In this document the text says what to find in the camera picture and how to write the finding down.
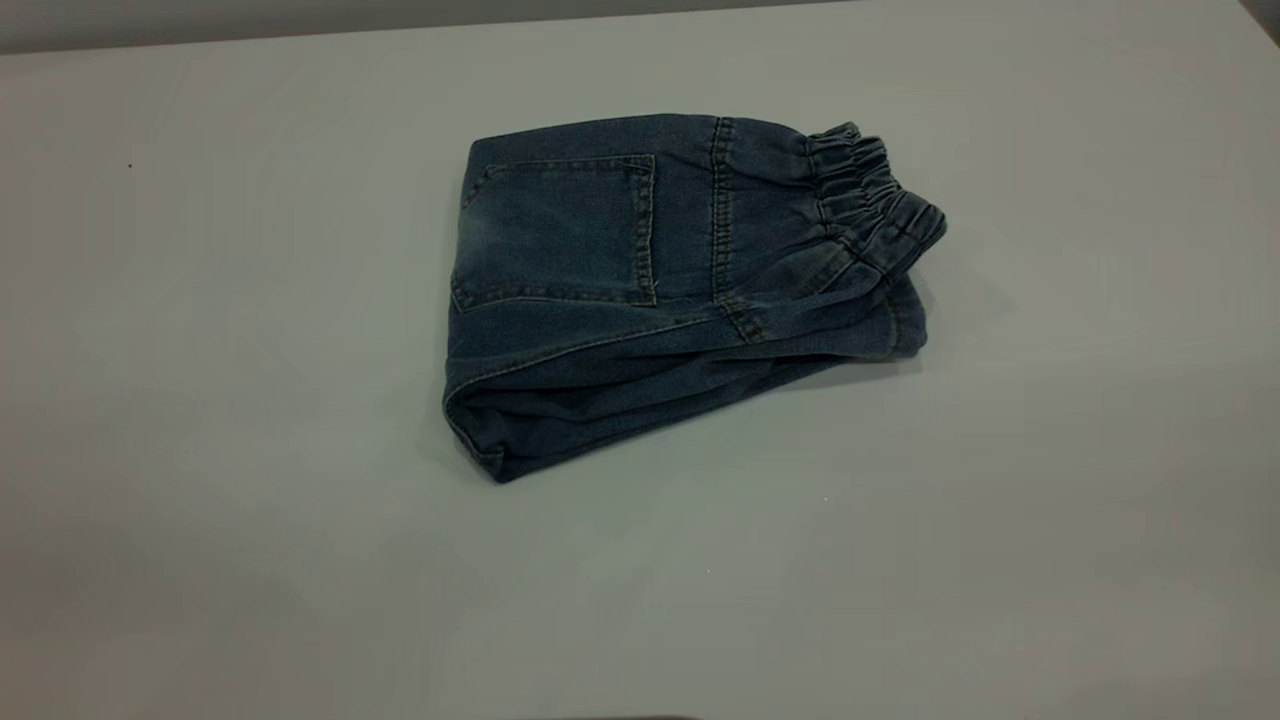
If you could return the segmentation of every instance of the folded clothing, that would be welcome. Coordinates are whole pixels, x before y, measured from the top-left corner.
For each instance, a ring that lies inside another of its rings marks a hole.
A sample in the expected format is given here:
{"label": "folded clothing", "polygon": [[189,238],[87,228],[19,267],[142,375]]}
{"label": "folded clothing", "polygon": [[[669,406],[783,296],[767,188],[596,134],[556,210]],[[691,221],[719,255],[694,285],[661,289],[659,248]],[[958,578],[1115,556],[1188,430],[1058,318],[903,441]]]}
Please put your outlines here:
{"label": "folded clothing", "polygon": [[884,145],[646,115],[475,142],[444,414],[495,480],[850,360],[915,355],[946,231]]}

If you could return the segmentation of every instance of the white table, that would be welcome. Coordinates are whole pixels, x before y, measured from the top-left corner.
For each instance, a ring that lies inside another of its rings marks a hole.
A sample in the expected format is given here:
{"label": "white table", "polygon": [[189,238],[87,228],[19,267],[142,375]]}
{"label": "white table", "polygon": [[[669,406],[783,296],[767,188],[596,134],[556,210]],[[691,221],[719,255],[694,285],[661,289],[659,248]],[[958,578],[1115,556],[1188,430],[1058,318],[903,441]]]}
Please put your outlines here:
{"label": "white table", "polygon": [[[932,342],[489,484],[471,140],[881,135]],[[867,0],[0,58],[0,716],[1280,716],[1280,53]]]}

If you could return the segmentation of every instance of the jeans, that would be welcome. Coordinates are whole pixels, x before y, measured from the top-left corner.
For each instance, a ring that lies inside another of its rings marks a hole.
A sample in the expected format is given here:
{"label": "jeans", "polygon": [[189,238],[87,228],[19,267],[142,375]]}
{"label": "jeans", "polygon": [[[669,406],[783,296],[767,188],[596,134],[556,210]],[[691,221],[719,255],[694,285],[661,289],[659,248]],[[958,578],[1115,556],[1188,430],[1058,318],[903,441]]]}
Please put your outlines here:
{"label": "jeans", "polygon": [[911,356],[924,310],[905,273],[945,229],[854,124],[650,115],[480,140],[444,414],[506,483],[844,361]]}

